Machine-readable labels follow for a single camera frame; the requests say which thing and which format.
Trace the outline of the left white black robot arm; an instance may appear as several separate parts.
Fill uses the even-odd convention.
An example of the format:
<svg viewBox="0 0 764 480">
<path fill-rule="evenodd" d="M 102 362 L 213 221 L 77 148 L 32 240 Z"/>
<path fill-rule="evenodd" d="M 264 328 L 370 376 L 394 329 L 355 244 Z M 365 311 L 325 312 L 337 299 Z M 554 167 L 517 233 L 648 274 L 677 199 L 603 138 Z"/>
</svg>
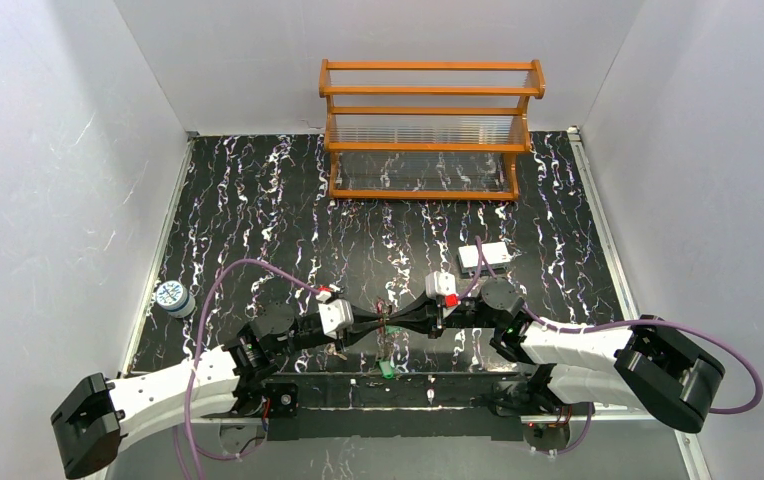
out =
<svg viewBox="0 0 764 480">
<path fill-rule="evenodd" d="M 280 368 L 278 357 L 337 341 L 351 345 L 381 318 L 345 299 L 307 315 L 272 304 L 198 362 L 130 378 L 83 378 L 51 416 L 66 478 L 90 476 L 134 443 L 187 419 L 258 405 L 265 379 Z"/>
</svg>

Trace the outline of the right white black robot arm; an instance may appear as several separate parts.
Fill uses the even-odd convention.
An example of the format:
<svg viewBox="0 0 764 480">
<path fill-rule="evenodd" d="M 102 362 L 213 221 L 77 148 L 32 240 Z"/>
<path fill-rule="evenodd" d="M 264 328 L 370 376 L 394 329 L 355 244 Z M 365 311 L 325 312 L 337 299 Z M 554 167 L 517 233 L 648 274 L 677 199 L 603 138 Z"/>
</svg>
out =
<svg viewBox="0 0 764 480">
<path fill-rule="evenodd" d="M 506 409 L 618 405 L 697 433 L 725 376 L 720 361 L 661 320 L 646 316 L 630 326 L 561 324 L 537 316 L 504 278 L 487 279 L 473 297 L 423 295 L 390 320 L 430 337 L 445 327 L 492 329 L 489 344 L 502 358 L 535 369 L 499 400 Z"/>
</svg>

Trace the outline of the metal keyring with red handle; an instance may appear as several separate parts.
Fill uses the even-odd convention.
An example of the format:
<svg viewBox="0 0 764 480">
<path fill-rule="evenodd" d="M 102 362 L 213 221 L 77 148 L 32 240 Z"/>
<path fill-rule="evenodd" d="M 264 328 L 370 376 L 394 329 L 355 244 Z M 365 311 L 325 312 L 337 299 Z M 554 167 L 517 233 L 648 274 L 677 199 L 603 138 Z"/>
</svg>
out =
<svg viewBox="0 0 764 480">
<path fill-rule="evenodd" d="M 395 340 L 398 328 L 390 323 L 394 307 L 386 300 L 379 297 L 375 303 L 377 314 L 380 317 L 378 333 L 377 361 L 380 363 L 391 360 L 395 350 Z"/>
</svg>

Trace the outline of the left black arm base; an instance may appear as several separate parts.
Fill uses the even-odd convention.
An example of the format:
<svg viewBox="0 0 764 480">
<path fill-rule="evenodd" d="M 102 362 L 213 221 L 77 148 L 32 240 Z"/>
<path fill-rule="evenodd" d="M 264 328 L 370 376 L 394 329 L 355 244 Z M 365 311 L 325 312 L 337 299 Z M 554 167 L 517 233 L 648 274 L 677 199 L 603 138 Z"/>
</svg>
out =
<svg viewBox="0 0 764 480">
<path fill-rule="evenodd" d="M 292 418 L 298 412 L 299 387 L 293 382 L 241 385 L 234 392 L 233 417 Z"/>
</svg>

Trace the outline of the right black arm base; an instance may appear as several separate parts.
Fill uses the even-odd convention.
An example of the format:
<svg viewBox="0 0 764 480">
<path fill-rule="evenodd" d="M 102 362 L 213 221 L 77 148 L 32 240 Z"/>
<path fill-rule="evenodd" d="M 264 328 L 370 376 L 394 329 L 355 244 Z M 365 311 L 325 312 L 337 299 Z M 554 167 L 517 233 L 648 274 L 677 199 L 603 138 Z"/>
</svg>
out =
<svg viewBox="0 0 764 480">
<path fill-rule="evenodd" d="M 524 441 L 534 453 L 557 457 L 576 449 L 587 436 L 596 409 L 593 403 L 562 403 L 525 380 L 498 381 L 488 393 L 470 400 L 500 418 L 527 417 Z"/>
</svg>

